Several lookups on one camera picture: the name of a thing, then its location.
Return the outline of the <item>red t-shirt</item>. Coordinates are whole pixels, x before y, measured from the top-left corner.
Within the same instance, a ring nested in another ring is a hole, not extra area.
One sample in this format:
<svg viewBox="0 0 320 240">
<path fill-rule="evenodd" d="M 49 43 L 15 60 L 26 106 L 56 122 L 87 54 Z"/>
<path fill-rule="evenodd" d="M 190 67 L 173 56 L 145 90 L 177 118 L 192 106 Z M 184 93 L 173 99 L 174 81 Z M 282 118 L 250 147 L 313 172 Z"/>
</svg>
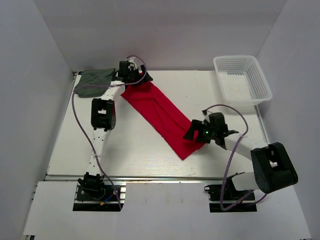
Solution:
<svg viewBox="0 0 320 240">
<path fill-rule="evenodd" d="M 204 144 L 184 139 L 191 121 L 152 82 L 130 85 L 121 95 L 183 161 Z"/>
</svg>

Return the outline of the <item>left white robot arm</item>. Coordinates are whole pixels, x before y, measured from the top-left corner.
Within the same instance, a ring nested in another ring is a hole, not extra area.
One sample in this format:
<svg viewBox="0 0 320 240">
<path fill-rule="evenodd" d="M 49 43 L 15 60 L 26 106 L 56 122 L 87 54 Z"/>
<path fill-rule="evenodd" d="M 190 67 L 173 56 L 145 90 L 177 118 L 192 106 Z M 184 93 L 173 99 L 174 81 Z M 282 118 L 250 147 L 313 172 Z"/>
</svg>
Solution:
<svg viewBox="0 0 320 240">
<path fill-rule="evenodd" d="M 144 61 L 137 56 L 130 55 L 126 60 L 119 62 L 118 71 L 112 77 L 105 93 L 92 100 L 90 118 L 93 128 L 92 156 L 87 169 L 90 175 L 104 175 L 100 160 L 106 150 L 111 130 L 116 126 L 117 100 L 128 86 L 137 87 L 152 81 L 153 78 L 147 72 Z"/>
</svg>

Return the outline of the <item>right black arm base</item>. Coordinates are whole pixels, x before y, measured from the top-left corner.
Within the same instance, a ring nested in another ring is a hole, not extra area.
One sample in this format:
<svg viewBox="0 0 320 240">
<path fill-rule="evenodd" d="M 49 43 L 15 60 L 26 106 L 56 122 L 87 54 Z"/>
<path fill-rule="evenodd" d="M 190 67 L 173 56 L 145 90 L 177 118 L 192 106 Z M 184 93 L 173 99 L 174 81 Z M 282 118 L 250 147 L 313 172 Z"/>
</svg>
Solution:
<svg viewBox="0 0 320 240">
<path fill-rule="evenodd" d="M 223 206 L 226 208 L 229 205 L 238 201 L 241 197 L 249 192 L 249 190 L 236 191 L 232 177 L 244 174 L 235 173 L 226 178 L 226 183 L 223 191 Z M 220 207 L 220 196 L 222 190 L 222 184 L 210 184 L 206 185 L 203 190 L 209 195 L 209 211 L 210 213 L 226 213 Z M 255 204 L 255 194 L 252 192 L 245 200 L 238 203 L 236 206 L 228 210 L 230 213 L 249 213 L 257 212 L 257 205 Z"/>
</svg>

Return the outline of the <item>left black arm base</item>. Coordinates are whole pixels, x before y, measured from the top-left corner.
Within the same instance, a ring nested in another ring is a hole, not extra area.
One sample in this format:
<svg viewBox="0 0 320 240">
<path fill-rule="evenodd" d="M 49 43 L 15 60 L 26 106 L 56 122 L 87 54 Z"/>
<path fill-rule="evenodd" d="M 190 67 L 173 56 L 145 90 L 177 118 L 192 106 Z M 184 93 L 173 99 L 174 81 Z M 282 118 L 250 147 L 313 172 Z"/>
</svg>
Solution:
<svg viewBox="0 0 320 240">
<path fill-rule="evenodd" d="M 125 202 L 125 187 L 107 183 L 100 174 L 88 172 L 77 180 L 74 212 L 120 212 Z"/>
</svg>

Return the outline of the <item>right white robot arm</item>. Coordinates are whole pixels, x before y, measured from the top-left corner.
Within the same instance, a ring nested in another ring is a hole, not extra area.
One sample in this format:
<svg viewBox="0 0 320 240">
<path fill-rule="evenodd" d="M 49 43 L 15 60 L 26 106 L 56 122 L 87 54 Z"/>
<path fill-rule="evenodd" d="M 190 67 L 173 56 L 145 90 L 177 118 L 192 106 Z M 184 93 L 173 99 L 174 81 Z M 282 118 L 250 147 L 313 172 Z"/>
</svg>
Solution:
<svg viewBox="0 0 320 240">
<path fill-rule="evenodd" d="M 252 163 L 252 172 L 225 174 L 223 179 L 226 195 L 236 200 L 244 191 L 260 190 L 265 194 L 298 183 L 298 174 L 280 142 L 267 144 L 229 130 L 221 112 L 211 113 L 204 120 L 192 120 L 184 135 L 186 140 L 209 144 L 211 141 L 231 152 L 239 154 Z"/>
</svg>

